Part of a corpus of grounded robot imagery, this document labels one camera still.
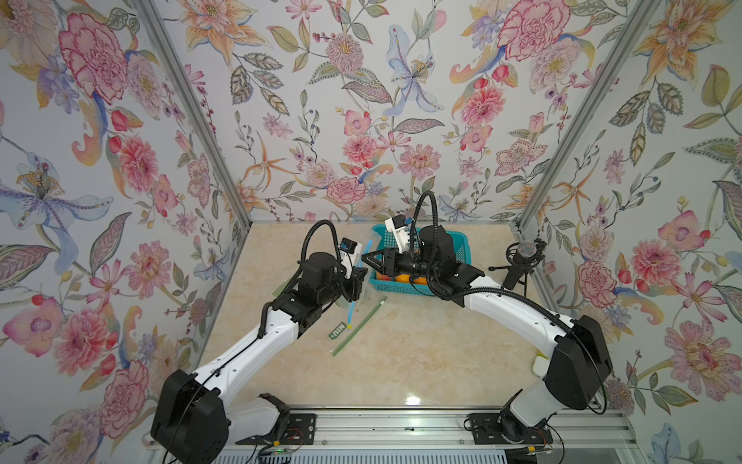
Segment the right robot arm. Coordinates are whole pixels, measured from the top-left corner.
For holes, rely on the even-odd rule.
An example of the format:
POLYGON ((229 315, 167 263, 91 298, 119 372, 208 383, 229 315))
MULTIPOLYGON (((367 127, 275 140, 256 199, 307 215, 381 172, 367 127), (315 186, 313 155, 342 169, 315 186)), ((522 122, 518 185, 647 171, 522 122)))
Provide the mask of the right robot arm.
POLYGON ((584 411, 597 394, 606 392, 613 364, 595 319, 574 319, 545 309, 459 260, 442 226, 429 225, 415 235, 407 227, 393 233, 395 247, 365 253, 364 264, 389 278, 424 278, 434 297, 499 322, 546 356, 546 373, 516 392, 500 411, 510 441, 545 425, 563 409, 584 411))

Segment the left aluminium corner post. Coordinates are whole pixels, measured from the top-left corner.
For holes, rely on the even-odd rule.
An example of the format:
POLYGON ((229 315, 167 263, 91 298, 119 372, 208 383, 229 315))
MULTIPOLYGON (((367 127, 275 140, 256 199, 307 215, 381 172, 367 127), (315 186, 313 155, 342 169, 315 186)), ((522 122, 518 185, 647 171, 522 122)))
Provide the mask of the left aluminium corner post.
POLYGON ((249 213, 239 196, 236 184, 229 172, 225 158, 222 156, 218 141, 209 125, 207 116, 200 109, 199 98, 197 98, 191 87, 191 82, 185 72, 186 70, 168 36, 164 26, 164 20, 155 2, 133 0, 133 7, 136 9, 156 52, 162 56, 164 69, 173 83, 176 94, 183 103, 185 115, 187 115, 187 119, 191 122, 193 131, 195 131, 204 146, 207 158, 216 170, 216 177, 222 183, 227 202, 233 214, 241 226, 249 229, 251 227, 249 213))

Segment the white rounded box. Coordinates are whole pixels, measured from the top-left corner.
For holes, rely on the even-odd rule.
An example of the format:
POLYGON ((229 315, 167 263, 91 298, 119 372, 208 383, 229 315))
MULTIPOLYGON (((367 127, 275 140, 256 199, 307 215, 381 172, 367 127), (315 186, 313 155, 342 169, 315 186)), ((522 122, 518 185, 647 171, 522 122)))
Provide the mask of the white rounded box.
POLYGON ((534 358, 533 366, 531 367, 531 371, 533 374, 539 378, 544 378, 548 372, 550 365, 550 360, 545 358, 544 356, 537 355, 534 358))

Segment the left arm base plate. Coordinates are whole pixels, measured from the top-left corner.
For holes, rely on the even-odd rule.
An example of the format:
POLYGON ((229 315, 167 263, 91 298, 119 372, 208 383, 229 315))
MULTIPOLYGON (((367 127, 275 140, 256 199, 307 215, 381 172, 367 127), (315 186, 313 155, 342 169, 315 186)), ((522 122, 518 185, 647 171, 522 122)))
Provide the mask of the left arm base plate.
POLYGON ((274 428, 265 435, 254 435, 236 442, 237 445, 289 445, 311 446, 317 430, 316 414, 290 413, 279 419, 274 428))

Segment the clear zip-top bag blue zipper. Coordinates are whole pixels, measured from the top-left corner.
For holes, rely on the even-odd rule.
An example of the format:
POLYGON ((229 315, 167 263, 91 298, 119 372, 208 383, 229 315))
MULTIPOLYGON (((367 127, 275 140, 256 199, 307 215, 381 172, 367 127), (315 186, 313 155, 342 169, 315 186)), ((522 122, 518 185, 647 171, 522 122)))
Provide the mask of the clear zip-top bag blue zipper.
MULTIPOLYGON (((362 269, 364 267, 364 265, 362 264, 361 255, 369 252, 372 246, 373 246, 373 240, 372 239, 369 239, 366 242, 366 245, 364 246, 363 250, 359 253, 359 256, 357 257, 357 259, 355 261, 355 268, 356 269, 362 269)), ((354 317, 354 313, 355 313, 355 309, 356 309, 357 303, 361 300, 361 296, 362 296, 362 293, 359 293, 359 297, 355 301, 353 301, 352 303, 350 303, 350 305, 348 307, 347 330, 349 332, 351 332, 351 330, 353 329, 353 317, 354 317)))

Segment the teal plastic basket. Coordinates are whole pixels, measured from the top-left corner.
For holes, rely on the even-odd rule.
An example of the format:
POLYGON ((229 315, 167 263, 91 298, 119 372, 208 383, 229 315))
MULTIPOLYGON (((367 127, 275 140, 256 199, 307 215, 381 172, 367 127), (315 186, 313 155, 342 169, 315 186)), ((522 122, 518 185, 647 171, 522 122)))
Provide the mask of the teal plastic basket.
MULTIPOLYGON (((374 225, 372 227, 372 235, 373 245, 375 246, 373 251, 376 251, 377 249, 397 249, 392 235, 386 231, 386 226, 384 224, 374 225)), ((471 250, 467 236, 464 233, 456 231, 449 232, 448 235, 451 238, 453 251, 457 260, 466 264, 471 264, 471 250)), ((412 283, 399 283, 394 280, 396 276, 393 276, 392 278, 389 276, 380 276, 367 265, 366 267, 371 271, 368 283, 377 291, 433 297, 433 293, 430 291, 428 286, 415 285, 412 283)))

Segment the right aluminium corner post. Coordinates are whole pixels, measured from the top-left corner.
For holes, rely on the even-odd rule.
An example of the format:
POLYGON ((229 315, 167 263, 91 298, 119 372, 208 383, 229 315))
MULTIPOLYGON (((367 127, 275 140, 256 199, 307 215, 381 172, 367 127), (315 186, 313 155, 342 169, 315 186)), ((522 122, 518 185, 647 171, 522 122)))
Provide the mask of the right aluminium corner post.
POLYGON ((638 34, 647 25, 647 15, 652 15, 655 10, 651 1, 630 1, 629 5, 632 8, 624 19, 610 52, 603 61, 603 70, 597 75, 589 92, 585 95, 585 100, 574 112, 573 121, 568 125, 564 138, 558 143, 556 152, 537 184, 531 200, 523 210, 518 222, 516 222, 517 230, 520 232, 527 230, 536 222, 537 211, 549 193, 553 182, 560 174, 562 166, 570 157, 572 150, 587 129, 591 119, 595 116, 601 102, 608 96, 621 67, 628 59, 631 49, 637 41, 638 34))

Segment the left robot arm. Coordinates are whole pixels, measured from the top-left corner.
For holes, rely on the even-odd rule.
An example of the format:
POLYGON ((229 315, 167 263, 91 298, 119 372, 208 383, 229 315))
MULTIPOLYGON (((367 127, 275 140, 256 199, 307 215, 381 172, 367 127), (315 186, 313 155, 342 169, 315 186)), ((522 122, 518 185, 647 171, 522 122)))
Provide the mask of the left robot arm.
POLYGON ((151 428, 164 447, 163 462, 211 463, 228 445, 245 440, 272 444, 284 434, 290 407, 260 394, 241 407, 233 402, 270 359, 297 341, 340 298, 359 299, 367 270, 358 251, 312 253, 297 278, 264 305, 260 324, 214 361, 192 373, 178 369, 163 382, 151 428))

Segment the aluminium rail front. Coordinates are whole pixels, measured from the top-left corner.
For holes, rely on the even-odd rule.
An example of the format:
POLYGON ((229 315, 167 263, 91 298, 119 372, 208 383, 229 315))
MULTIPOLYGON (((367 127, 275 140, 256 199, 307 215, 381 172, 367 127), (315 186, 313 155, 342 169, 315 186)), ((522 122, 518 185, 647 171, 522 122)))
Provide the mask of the aluminium rail front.
MULTIPOLYGON (((433 407, 307 407, 294 413, 316 414, 317 430, 311 446, 279 445, 303 454, 320 450, 479 450, 515 449, 514 445, 476 445, 463 427, 472 413, 494 409, 433 407)), ((562 410, 543 427, 554 443, 551 452, 578 449, 629 449, 638 447, 633 430, 617 411, 595 415, 589 411, 562 410)))

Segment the aluminium corner post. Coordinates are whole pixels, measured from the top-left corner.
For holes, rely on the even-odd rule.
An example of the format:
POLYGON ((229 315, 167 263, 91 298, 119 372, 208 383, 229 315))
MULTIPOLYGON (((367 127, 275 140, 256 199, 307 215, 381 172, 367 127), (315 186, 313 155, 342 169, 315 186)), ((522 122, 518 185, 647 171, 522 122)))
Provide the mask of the aluminium corner post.
POLYGON ((553 182, 560 174, 562 166, 570 157, 572 150, 587 129, 591 119, 595 116, 601 102, 608 96, 621 67, 628 59, 631 49, 637 41, 638 34, 647 25, 647 15, 652 15, 655 10, 651 1, 630 1, 629 5, 632 8, 624 19, 610 52, 603 61, 603 70, 597 75, 589 92, 585 95, 585 100, 574 112, 573 121, 568 125, 564 138, 558 143, 556 152, 537 184, 531 200, 523 210, 518 222, 516 222, 517 230, 520 232, 527 230, 536 222, 537 211, 549 193, 553 182))
POLYGON ((249 229, 251 227, 249 213, 239 196, 236 184, 229 172, 225 158, 222 156, 218 141, 209 125, 207 116, 200 109, 199 98, 197 98, 191 87, 191 82, 185 72, 186 70, 168 36, 164 26, 164 20, 155 2, 133 0, 133 7, 136 9, 156 52, 162 56, 164 69, 173 83, 176 94, 183 103, 185 115, 187 115, 187 119, 191 122, 193 131, 195 131, 204 146, 207 158, 216 170, 216 177, 222 183, 227 202, 233 214, 241 226, 249 229))

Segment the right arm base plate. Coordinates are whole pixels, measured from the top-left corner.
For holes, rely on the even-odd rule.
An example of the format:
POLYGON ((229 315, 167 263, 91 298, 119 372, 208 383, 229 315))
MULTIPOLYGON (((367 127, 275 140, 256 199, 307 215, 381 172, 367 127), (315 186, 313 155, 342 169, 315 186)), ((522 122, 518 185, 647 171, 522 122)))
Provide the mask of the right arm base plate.
POLYGON ((503 419, 500 413, 469 414, 463 427, 471 433, 476 445, 543 447, 554 443, 550 431, 526 427, 510 416, 503 419))

